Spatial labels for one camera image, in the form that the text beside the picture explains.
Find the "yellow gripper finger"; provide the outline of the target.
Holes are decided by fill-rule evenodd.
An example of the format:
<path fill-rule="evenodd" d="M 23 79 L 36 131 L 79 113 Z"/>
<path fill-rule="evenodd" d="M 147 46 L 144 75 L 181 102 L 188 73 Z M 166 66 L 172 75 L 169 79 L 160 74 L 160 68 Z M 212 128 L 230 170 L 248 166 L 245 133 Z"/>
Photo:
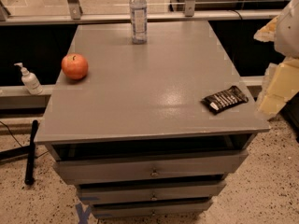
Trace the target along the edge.
<path fill-rule="evenodd" d="M 270 63 L 263 76 L 257 111 L 275 116 L 299 92 L 299 60 L 286 58 L 280 64 Z"/>
<path fill-rule="evenodd" d="M 255 40 L 261 42 L 274 42 L 275 41 L 275 31 L 277 27 L 278 17 L 275 17 L 265 26 L 259 29 L 253 36 Z"/>

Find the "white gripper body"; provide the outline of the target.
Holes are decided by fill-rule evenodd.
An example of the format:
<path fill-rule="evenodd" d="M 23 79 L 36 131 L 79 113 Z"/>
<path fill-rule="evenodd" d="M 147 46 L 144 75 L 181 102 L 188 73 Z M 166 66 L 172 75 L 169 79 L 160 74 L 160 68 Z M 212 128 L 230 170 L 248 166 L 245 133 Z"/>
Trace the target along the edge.
<path fill-rule="evenodd" d="M 274 45 L 286 57 L 299 57 L 299 0 L 291 0 L 278 16 Z"/>

